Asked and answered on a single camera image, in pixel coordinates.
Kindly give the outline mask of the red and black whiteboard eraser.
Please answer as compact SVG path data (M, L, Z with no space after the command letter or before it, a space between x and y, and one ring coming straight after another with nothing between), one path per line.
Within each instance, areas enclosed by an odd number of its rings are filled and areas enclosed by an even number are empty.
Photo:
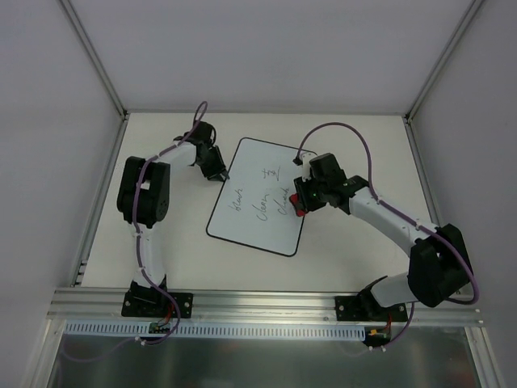
M292 205L292 207L294 208L295 214L298 217L305 216L305 214L306 214L305 208L304 208L303 204L301 203L301 200L297 193L294 193L289 197L289 202Z

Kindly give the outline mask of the white whiteboard with black rim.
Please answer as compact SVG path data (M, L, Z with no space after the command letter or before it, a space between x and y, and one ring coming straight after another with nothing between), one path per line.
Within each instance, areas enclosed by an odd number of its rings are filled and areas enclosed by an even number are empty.
M298 250L304 219L289 201L302 168L297 148L242 138L216 199L206 233L230 243L286 257Z

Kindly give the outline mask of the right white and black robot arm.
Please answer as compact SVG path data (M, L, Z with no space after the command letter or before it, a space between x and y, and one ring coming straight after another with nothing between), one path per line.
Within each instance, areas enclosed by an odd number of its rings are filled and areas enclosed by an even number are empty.
M383 276L365 286L341 308L341 314L379 320L401 304L420 302L436 307L452 302L454 293L473 283L458 228L421 223L403 214L382 200L369 181L359 175L347 176L331 153L300 153L293 162L301 168L301 176L294 180L295 192L289 201L298 217L329 205L368 223L409 258L406 272Z

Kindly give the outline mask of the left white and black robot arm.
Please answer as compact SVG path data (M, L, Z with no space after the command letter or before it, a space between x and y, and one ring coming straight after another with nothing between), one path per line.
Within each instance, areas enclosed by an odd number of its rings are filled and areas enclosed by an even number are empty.
M200 120L157 155L148 159L131 156L124 164L116 208L132 227L137 261L136 273L124 295L124 317L191 317L193 295L168 291L158 224L169 212L173 174L194 166L208 181L229 178L216 145L216 129Z

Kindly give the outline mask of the right aluminium table edge rail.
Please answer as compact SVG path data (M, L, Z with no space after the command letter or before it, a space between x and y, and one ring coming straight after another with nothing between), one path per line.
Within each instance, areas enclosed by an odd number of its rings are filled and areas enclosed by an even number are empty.
M411 126L411 123L408 118L405 116L402 117L403 124L406 130L406 136L408 138L408 142L410 144L411 153L413 155L414 163L417 169L418 178L420 181L420 185L422 187L422 192L425 198L427 211L429 213L430 219L435 223L440 225L442 222L441 216L439 214L439 210L436 205L435 198L433 196L430 181L427 176L427 172L424 166L422 153L420 152L417 137L415 135L415 131Z

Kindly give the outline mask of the aluminium table edge rail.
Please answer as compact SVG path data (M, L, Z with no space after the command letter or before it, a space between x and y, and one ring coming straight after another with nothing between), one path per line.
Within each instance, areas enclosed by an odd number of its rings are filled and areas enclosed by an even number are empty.
M95 192L93 204L86 219L85 229L80 238L76 255L72 261L72 267L66 277L65 287L73 288L76 285L81 266L84 262L88 261L90 250L93 246L96 231L98 229L99 221L102 215L103 206L107 197L111 177L115 170L116 161L120 153L120 147L122 146L122 142L124 140L124 135L128 125L128 118L129 114L127 113L116 130L116 135L111 148L109 149L106 164L102 169L102 174L100 175L99 186Z
M406 136L408 138L408 142L410 144L411 153L413 155L414 163L417 169L418 178L420 181L420 185L422 187L422 192L425 198L427 211L429 213L430 219L435 223L440 225L442 222L441 216L439 214L439 210L436 205L435 198L433 196L430 181L427 176L427 172L424 166L422 153L420 152L417 137L415 135L415 131L411 126L411 123L408 118L405 116L402 117L403 124L406 130Z

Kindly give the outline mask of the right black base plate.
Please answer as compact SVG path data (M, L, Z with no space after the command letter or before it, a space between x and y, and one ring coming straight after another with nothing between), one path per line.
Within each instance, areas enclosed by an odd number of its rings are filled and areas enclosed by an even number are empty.
M372 297L362 295L338 295L334 298L334 310L339 322L388 322L405 323L409 318L406 305L380 306Z

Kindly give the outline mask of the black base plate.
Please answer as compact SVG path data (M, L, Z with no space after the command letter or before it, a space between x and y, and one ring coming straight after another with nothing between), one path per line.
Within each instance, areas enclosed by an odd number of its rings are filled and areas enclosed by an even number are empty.
M388 322L405 323L409 318L406 305L380 306L372 297L362 295L338 295L334 298L334 310L339 322Z
M180 318L191 318L194 294L169 292L169 295L178 305ZM125 293L120 314L126 318L165 318L170 307L173 307L170 299L156 289L135 284Z

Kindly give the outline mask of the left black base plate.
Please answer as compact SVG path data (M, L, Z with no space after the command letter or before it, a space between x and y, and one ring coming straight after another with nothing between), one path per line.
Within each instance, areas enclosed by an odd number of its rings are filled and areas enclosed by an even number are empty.
M169 295L178 305L180 318L191 318L194 294L169 292ZM125 293L120 314L126 318L165 318L170 307L173 307L170 299L156 289L135 284Z

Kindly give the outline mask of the left aluminium table edge rail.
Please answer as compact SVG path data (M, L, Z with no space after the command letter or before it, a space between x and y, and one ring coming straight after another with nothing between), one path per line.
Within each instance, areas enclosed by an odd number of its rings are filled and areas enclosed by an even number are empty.
M128 125L128 118L129 114L127 113L116 130L116 135L111 148L109 149L106 164L102 169L102 174L100 175L99 186L95 192L93 204L86 219L85 229L80 238L76 255L72 261L72 267L66 277L65 287L73 288L76 285L81 266L84 262L88 261L90 250L93 246L96 231L98 229L99 221L102 215L103 206L107 197L111 177L115 170L116 161L120 153L120 147L122 146L122 142L124 140L124 135Z

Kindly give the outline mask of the left aluminium frame post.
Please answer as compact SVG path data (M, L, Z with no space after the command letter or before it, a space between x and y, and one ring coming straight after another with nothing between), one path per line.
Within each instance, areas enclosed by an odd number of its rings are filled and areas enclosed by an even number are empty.
M108 98L111 101L113 108L116 110L119 117L124 119L128 114L122 99L116 91L111 78L109 77L105 66L103 65L101 58L82 22L82 19L76 10L73 2L70 0L57 0L57 4L63 11L66 19L68 20L75 36L78 38L82 50L86 54L88 61L93 67L99 81L102 84L104 91L107 93Z

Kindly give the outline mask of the aluminium frame post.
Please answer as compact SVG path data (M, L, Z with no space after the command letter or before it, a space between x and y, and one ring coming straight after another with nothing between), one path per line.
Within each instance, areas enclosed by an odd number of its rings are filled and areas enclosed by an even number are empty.
M469 2L466 10L453 29L452 34L449 36L446 44L441 50L437 60L431 67L431 71L427 75L413 103L410 105L409 110L405 114L405 119L408 123L410 123L416 117L418 110L426 101L427 96L431 92L431 89L438 81L452 55L460 45L461 41L464 39L465 35L467 34L476 17L478 17L478 14L481 12L481 9L484 5L485 0L472 0Z
M108 98L111 101L113 108L116 110L119 117L124 119L128 114L122 99L116 91L111 78L109 77L105 66L103 65L101 58L82 22L82 19L76 10L73 2L70 0L57 0L57 4L63 11L66 19L68 20L75 36L78 38L82 50L86 54L88 61L93 67L99 81L102 84L104 91L107 93Z

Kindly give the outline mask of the aluminium mounting rail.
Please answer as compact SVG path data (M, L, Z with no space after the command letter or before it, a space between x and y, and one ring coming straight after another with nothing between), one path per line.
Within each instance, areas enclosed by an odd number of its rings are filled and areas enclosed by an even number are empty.
M59 288L47 318L119 319L124 289ZM337 324L332 293L193 290L191 321L196 323ZM445 302L432 309L415 306L413 324L424 327L482 327L473 306Z

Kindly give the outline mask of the right aluminium frame post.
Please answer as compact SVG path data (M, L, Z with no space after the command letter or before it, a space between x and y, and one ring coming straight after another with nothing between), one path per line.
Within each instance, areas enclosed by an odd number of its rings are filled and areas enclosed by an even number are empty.
M452 34L449 36L446 44L441 50L437 60L431 67L431 71L427 75L413 103L410 105L409 110L405 114L405 119L408 123L410 123L416 117L418 110L426 101L427 96L431 92L431 89L438 81L452 55L460 45L461 41L464 39L465 35L467 34L476 17L478 17L478 14L481 12L481 9L484 5L485 0L472 0L469 2L466 10L453 29Z

